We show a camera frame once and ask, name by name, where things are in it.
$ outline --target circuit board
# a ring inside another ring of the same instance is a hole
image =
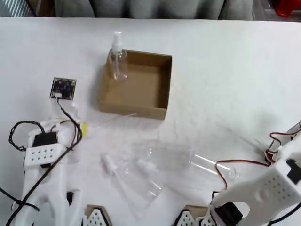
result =
[[[76,79],[53,78],[50,98],[73,100]]]

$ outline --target table surface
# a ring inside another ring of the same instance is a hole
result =
[[[98,111],[100,77],[116,30],[123,32],[126,49],[173,56],[164,121],[116,119]],[[116,226],[171,225],[185,204],[207,205],[210,195],[201,191],[191,199],[166,187],[135,219],[104,172],[102,154],[126,159],[131,143],[159,139],[190,145],[214,161],[262,161],[260,149],[269,144],[269,133],[286,131],[300,119],[299,23],[1,18],[0,31],[0,185],[16,197],[22,191],[24,155],[8,143],[9,131],[17,121],[51,116],[53,77],[77,79],[75,103],[84,121],[92,126],[111,121],[83,139],[72,176],[85,191],[85,203],[105,206]],[[20,128],[16,141],[26,142],[31,128]],[[8,219],[11,203],[0,194],[0,222]]]

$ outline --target black wire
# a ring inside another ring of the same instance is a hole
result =
[[[10,134],[9,134],[9,137],[8,137],[8,142],[9,142],[12,146],[14,146],[15,149],[17,149],[17,150],[19,150],[19,151],[21,151],[21,152],[25,152],[25,151],[26,151],[26,148],[25,148],[24,146],[20,146],[20,147],[19,147],[19,146],[17,146],[17,145],[14,143],[14,141],[13,141],[13,134],[14,134],[16,128],[18,127],[18,125],[23,124],[23,123],[28,123],[28,124],[37,125],[37,126],[41,129],[41,132],[42,132],[42,133],[45,133],[44,128],[41,126],[41,124],[39,124],[39,123],[36,122],[36,121],[19,121],[19,122],[17,122],[17,123],[13,126],[13,128],[11,128],[11,131],[10,131]]]
[[[16,204],[20,205],[20,203],[22,202],[19,199],[16,199],[15,197],[13,197],[11,194],[7,193],[6,191],[4,191],[1,187],[0,187],[0,192],[2,192],[3,194],[5,194],[8,198],[14,200],[16,202]],[[26,206],[31,206],[33,208],[35,208],[37,211],[40,211],[40,209],[38,207],[36,207],[35,205],[32,205],[30,203],[24,203],[24,205]]]
[[[28,200],[29,196],[33,193],[33,191],[37,188],[37,186],[43,181],[43,179],[51,172],[51,170],[57,165],[57,163],[71,150],[73,149],[82,139],[83,133],[80,129],[80,125],[65,111],[65,109],[60,105],[59,99],[57,98],[57,103],[60,106],[62,112],[74,123],[74,125],[77,127],[78,132],[79,132],[79,138],[78,140],[68,147],[66,151],[61,154],[60,157],[46,170],[46,172],[41,176],[41,178],[34,184],[34,186],[29,190],[29,192],[26,194],[26,196],[23,198],[22,203],[18,206],[18,208],[13,212],[13,214],[10,216],[8,219],[7,223],[5,224],[6,226],[9,226],[11,222],[14,220],[15,216],[20,212],[22,207],[24,206],[24,203]]]
[[[295,213],[300,207],[301,207],[301,202],[298,205],[296,205],[296,207],[293,208],[290,212],[288,212],[287,214],[285,214],[283,217],[280,217],[277,220],[270,221],[267,226],[271,226],[271,225],[273,225],[275,223],[283,221],[284,219],[288,218],[290,215],[292,215],[293,213]]]

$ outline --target red object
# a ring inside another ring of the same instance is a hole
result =
[[[289,17],[297,8],[301,8],[301,0],[280,0],[276,13],[281,17]]]

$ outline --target plastic bottle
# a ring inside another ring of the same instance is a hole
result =
[[[117,81],[125,80],[127,78],[127,52],[122,48],[121,32],[114,32],[109,55],[114,79]]]

